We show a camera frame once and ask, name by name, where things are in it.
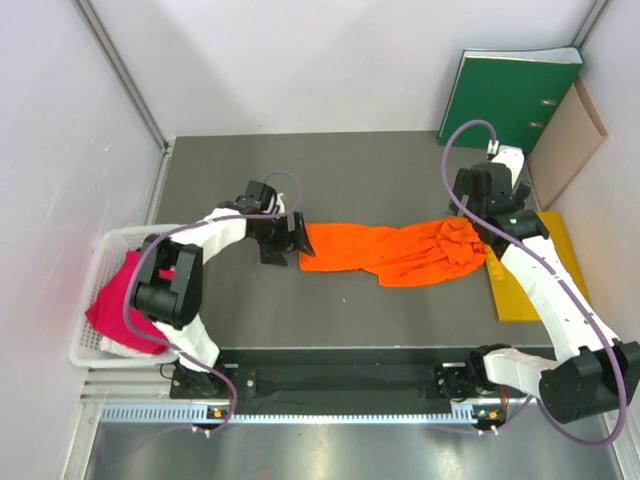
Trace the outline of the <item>orange t shirt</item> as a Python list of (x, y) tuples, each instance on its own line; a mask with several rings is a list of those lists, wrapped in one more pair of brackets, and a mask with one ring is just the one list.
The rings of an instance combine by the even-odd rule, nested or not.
[(315, 254), (299, 255), (301, 271), (364, 271), (386, 288), (456, 280), (482, 267), (487, 256), (485, 244), (462, 217), (404, 227), (315, 223), (307, 231)]

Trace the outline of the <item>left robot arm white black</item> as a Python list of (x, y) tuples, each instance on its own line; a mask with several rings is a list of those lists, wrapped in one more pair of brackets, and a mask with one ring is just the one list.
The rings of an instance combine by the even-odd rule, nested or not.
[(224, 390), (227, 374), (215, 365), (220, 348), (200, 316), (204, 267), (245, 239), (256, 241), (263, 265), (285, 267), (291, 252), (315, 255), (303, 213), (287, 209), (270, 185), (250, 181), (242, 195), (203, 219), (147, 237), (125, 291), (130, 306), (164, 335), (180, 365), (193, 371), (194, 387), (209, 397)]

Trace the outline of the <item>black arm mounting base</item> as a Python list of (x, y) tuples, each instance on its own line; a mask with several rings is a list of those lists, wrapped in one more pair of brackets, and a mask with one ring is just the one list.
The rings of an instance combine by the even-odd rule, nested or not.
[(481, 390), (464, 362), (470, 349), (225, 349), (215, 364), (245, 414), (444, 413), (455, 402), (500, 399)]

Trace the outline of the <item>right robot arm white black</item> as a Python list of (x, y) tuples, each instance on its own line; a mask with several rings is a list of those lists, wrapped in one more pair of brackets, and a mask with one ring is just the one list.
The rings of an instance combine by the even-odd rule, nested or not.
[(492, 141), (487, 161), (462, 168), (452, 213), (464, 212), (479, 238), (526, 294), (551, 340), (554, 357), (503, 344), (476, 350), (466, 380), (487, 396), (501, 385), (541, 401), (567, 424), (627, 406), (639, 382), (639, 344), (604, 324), (561, 262), (538, 213), (526, 208), (531, 187), (518, 180), (524, 154)]

